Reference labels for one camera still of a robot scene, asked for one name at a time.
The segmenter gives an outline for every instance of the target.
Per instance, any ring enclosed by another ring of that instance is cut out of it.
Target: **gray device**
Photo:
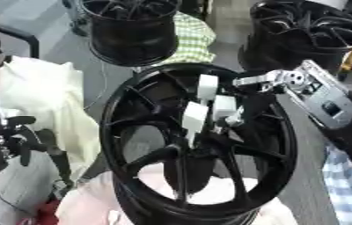
[[[238,78],[233,85],[261,83],[261,91],[283,87],[291,100],[321,126],[345,127],[352,121],[352,101],[348,89],[312,60],[305,60],[294,70],[273,70],[262,76]]]

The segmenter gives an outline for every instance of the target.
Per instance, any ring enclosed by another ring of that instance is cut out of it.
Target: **green checkered cloth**
[[[208,46],[215,40],[216,35],[210,27],[198,18],[178,12],[174,16],[176,34],[179,46],[168,59],[157,65],[176,62],[212,62],[215,54],[208,50]]]

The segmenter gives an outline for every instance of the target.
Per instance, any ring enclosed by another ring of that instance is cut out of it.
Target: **pink fabric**
[[[163,177],[162,164],[143,168],[139,178],[156,192],[174,198],[172,188]],[[257,184],[255,179],[245,178],[244,181],[247,190]],[[232,200],[233,196],[233,183],[230,179],[211,178],[208,185],[195,194],[189,203],[216,204]],[[122,212],[114,195],[112,172],[102,173],[69,192],[62,200],[56,215],[59,225],[133,225]],[[297,225],[297,222],[291,211],[279,199],[274,199],[260,210],[253,225]]]

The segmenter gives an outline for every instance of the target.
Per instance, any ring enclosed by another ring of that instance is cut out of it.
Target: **gray carpet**
[[[240,1],[240,4],[244,4],[243,8],[235,7],[236,2],[215,1],[209,23],[218,35],[217,42],[211,47],[217,53],[215,64],[241,71],[237,62],[237,50],[250,30],[247,19],[247,7],[250,3]],[[42,59],[57,63],[73,62],[77,69],[84,72],[85,103],[88,105],[96,99],[104,86],[101,62],[90,53],[85,39],[70,32],[69,19],[60,0],[0,0],[0,23],[37,35]],[[3,38],[3,41],[8,53],[27,55],[25,43],[11,38]],[[104,67],[109,81],[107,91],[88,111],[96,120],[107,97],[131,77],[130,69],[108,64]],[[301,225],[337,224],[320,172],[325,157],[324,139],[286,97],[279,99],[292,118],[299,145],[297,170],[281,194],[281,199],[291,208]],[[99,159],[99,164],[104,164],[102,159]]]

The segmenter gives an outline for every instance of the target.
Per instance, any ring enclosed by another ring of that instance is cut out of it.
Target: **red fabric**
[[[23,220],[19,225],[57,225],[55,211],[59,205],[59,200],[44,204],[39,208],[36,218]]]

